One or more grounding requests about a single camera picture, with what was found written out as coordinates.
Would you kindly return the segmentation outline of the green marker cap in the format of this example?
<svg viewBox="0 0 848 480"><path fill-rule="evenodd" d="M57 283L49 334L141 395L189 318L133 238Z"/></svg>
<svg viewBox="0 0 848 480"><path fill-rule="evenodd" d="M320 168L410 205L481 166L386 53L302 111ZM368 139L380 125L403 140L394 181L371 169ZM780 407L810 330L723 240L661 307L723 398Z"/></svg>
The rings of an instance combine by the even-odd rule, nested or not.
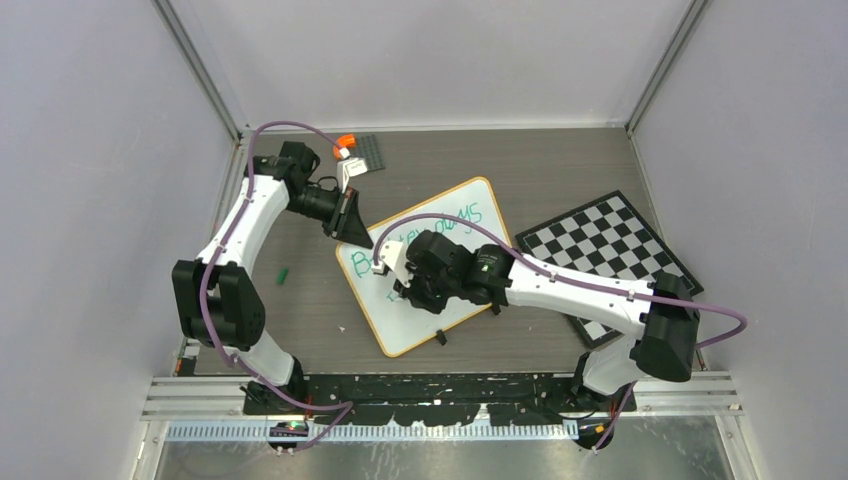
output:
<svg viewBox="0 0 848 480"><path fill-rule="evenodd" d="M283 285L290 272L289 268L282 268L276 277L276 284Z"/></svg>

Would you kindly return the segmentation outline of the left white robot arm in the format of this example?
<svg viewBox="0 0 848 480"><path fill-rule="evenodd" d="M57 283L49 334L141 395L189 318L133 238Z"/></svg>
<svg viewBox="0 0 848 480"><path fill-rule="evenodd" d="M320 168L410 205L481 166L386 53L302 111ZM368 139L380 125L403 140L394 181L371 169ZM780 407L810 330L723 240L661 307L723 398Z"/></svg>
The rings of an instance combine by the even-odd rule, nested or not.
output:
<svg viewBox="0 0 848 480"><path fill-rule="evenodd" d="M278 216L290 211L320 222L337 241L372 249L352 177L367 171L365 159L337 163L325 188L312 174L320 157L302 142L286 141L276 156L256 156L247 165L237 202L210 243L193 260L172 269L178 318L189 339L216 348L271 383L268 400L280 412L298 412L307 398L299 360L285 352L265 328L266 309L251 273Z"/></svg>

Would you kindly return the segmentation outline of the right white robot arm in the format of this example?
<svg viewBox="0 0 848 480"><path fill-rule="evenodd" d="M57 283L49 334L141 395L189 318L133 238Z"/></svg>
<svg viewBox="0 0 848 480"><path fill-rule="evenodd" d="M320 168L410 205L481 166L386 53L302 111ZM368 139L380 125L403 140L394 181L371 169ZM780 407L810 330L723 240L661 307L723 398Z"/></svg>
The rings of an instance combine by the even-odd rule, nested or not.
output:
<svg viewBox="0 0 848 480"><path fill-rule="evenodd" d="M700 315L683 280L661 272L651 281L583 273L522 255L503 242L475 250L426 230L409 244L385 241L376 269L392 273L397 294L413 307L442 313L451 299L535 307L596 321L618 331L613 345L581 357L571 397L596 410L622 386L645 376L690 380Z"/></svg>

